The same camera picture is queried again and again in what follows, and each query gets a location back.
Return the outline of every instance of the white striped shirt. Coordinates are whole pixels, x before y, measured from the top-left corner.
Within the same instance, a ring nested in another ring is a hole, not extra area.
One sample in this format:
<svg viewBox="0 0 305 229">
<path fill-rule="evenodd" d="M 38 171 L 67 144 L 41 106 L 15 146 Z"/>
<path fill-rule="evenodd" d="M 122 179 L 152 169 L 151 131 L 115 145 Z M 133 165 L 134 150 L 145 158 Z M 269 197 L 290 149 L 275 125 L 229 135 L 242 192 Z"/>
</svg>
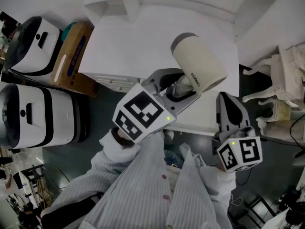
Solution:
<svg viewBox="0 0 305 229">
<path fill-rule="evenodd" d="M 200 167 L 189 151 L 172 195 L 160 133 L 130 149 L 123 149 L 111 132 L 101 143 L 104 150 L 92 159 L 92 168 L 71 181 L 52 205 L 105 193 L 79 228 L 232 228 L 227 209 L 235 173 Z"/>
</svg>

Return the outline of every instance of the blue label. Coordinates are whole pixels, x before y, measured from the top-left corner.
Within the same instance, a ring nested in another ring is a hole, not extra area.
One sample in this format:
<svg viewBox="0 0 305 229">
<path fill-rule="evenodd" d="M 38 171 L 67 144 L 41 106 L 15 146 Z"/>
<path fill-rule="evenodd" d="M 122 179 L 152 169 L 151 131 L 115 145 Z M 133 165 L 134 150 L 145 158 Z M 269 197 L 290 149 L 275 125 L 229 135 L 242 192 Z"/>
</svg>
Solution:
<svg viewBox="0 0 305 229">
<path fill-rule="evenodd" d="M 70 63 L 70 65 L 69 65 L 69 68 L 68 68 L 68 71 L 67 71 L 67 75 L 68 75 L 69 77 L 71 77 L 72 74 L 73 74 L 75 64 L 76 64 L 76 62 L 77 62 L 77 60 L 78 60 L 78 57 L 79 57 L 79 55 L 80 55 L 80 53 L 81 53 L 81 50 L 82 50 L 82 48 L 83 48 L 85 42 L 86 42 L 86 37 L 85 37 L 85 36 L 82 36 L 82 37 L 81 37 L 81 40 L 80 40 L 80 43 L 78 44 L 78 46 L 77 46 L 77 48 L 76 48 L 76 50 L 75 50 L 75 53 L 74 53 L 74 55 L 73 55 L 73 58 L 72 58 L 72 60 L 71 60 L 71 63 Z"/>
</svg>

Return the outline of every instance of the white tabletop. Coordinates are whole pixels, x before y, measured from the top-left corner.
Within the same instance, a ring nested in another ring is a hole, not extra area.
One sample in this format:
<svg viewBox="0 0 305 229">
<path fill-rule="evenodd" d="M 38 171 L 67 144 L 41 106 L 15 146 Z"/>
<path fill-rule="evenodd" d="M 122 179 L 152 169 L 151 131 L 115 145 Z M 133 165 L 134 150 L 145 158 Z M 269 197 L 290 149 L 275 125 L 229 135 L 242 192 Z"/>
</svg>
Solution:
<svg viewBox="0 0 305 229">
<path fill-rule="evenodd" d="M 159 5 L 141 5 L 134 24 L 118 14 L 105 14 L 95 27 L 79 72 L 145 79 L 157 69 L 179 68 L 170 46 L 180 33 L 193 32 L 214 52 L 229 76 L 182 112 L 173 129 L 213 135 L 217 131 L 218 92 L 239 95 L 238 55 L 231 24 L 193 10 Z"/>
</svg>

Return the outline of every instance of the dark floor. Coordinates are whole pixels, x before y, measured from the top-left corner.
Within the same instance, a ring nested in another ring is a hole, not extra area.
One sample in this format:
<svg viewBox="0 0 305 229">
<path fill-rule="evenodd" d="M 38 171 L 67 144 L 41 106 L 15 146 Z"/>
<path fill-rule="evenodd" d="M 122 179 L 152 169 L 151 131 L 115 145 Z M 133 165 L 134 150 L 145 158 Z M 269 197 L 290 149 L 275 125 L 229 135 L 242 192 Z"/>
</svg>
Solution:
<svg viewBox="0 0 305 229">
<path fill-rule="evenodd" d="M 251 76 L 246 79 L 242 76 L 240 95 L 247 95 L 267 88 L 266 85 L 270 84 L 270 79 L 264 75 L 259 77 L 263 77 L 263 81 L 258 85 L 255 77 Z M 83 143 L 43 148 L 43 159 L 47 169 L 47 178 L 49 179 L 48 184 L 55 197 L 60 193 L 56 186 L 62 188 L 68 182 L 60 171 L 71 180 L 86 173 L 91 168 L 91 158 L 102 150 L 99 139 L 114 126 L 112 123 L 113 112 L 116 104 L 123 96 L 124 94 L 122 93 L 101 87 L 97 98 L 88 98 L 91 115 L 89 137 Z M 257 100 L 253 100 L 245 104 L 254 125 L 256 125 L 255 118 L 258 114 L 256 102 Z M 218 163 L 218 156 L 213 156 L 212 154 L 211 137 L 175 132 L 173 143 L 178 146 L 184 142 L 191 146 L 194 153 L 200 153 L 207 165 Z M 251 203 L 254 199 L 262 196 L 271 205 L 290 185 L 297 184 L 303 168 L 295 168 L 291 163 L 299 149 L 295 146 L 281 145 L 269 141 L 262 142 L 262 148 L 263 162 L 253 168 L 249 180 L 244 186 L 237 186 L 232 192 L 234 199 L 242 197 L 244 201 Z M 249 172 L 249 170 L 238 172 L 236 174 L 238 183 L 245 182 Z M 257 209 L 262 217 L 266 214 L 267 210 L 264 207 L 258 205 Z M 231 213 L 234 216 L 238 216 L 245 210 L 243 204 L 232 206 Z M 245 224 L 247 228 L 255 226 L 249 219 L 241 219 L 240 222 Z"/>
</svg>

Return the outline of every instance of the cardboard box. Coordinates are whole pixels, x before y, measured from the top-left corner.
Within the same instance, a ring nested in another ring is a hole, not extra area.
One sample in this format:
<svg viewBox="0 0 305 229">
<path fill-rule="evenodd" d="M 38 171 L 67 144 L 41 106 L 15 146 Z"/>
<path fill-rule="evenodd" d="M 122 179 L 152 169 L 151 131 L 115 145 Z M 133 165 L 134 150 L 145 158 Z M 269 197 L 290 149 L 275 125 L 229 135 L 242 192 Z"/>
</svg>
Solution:
<svg viewBox="0 0 305 229">
<path fill-rule="evenodd" d="M 90 77 L 78 73 L 92 30 L 86 22 L 72 25 L 54 65 L 52 85 L 96 97 L 99 84 Z"/>
</svg>

